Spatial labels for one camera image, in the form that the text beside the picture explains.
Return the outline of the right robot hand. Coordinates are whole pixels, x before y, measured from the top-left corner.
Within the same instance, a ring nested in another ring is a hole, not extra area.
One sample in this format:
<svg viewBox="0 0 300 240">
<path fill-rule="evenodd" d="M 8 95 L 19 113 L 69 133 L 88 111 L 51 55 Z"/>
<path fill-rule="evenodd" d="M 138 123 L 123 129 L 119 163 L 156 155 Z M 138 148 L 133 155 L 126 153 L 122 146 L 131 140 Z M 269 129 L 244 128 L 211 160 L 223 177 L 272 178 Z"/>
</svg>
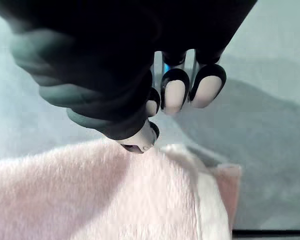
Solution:
<svg viewBox="0 0 300 240">
<path fill-rule="evenodd" d="M 207 107 L 227 75 L 218 64 L 253 0 L 0 0 L 15 63 L 76 124 L 142 154 L 150 121 L 185 103 Z"/>
</svg>

